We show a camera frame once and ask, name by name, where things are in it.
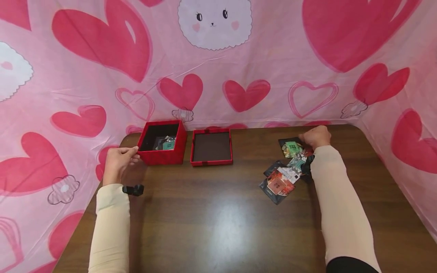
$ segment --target red box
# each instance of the red box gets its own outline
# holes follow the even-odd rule
[[[193,131],[190,159],[193,166],[228,165],[233,161],[229,129]]]
[[[173,150],[153,150],[159,137],[176,136]],[[171,165],[184,162],[187,132],[179,120],[147,122],[138,141],[138,154],[146,165]]]

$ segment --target white bunny face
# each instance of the white bunny face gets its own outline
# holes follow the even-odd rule
[[[241,45],[252,30],[249,0],[181,0],[178,15],[184,36],[199,48]]]
[[[8,44],[0,42],[0,102],[14,95],[32,75],[29,62]]]

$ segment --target brown table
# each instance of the brown table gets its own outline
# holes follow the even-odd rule
[[[131,273],[324,272],[314,185],[298,181],[278,206],[258,187],[263,171],[283,159],[277,140],[306,130],[232,130],[234,164],[195,168],[189,133],[183,165],[128,169],[125,184],[146,187],[131,199]],[[436,243],[363,133],[349,125],[329,130],[373,228],[382,271],[435,272]],[[122,146],[138,138],[129,135]],[[55,272],[87,271],[94,221],[95,197]]]

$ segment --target open box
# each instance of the open box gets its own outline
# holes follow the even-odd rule
[[[231,131],[229,129],[193,131],[190,162],[192,166],[232,164]]]
[[[172,150],[154,150],[157,139],[176,136]],[[146,165],[170,165],[184,162],[187,132],[179,120],[147,122],[138,141],[138,154]]]

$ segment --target sleeve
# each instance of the sleeve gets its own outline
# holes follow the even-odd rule
[[[97,193],[89,273],[127,273],[129,270],[129,197],[122,188],[121,184],[111,184]]]

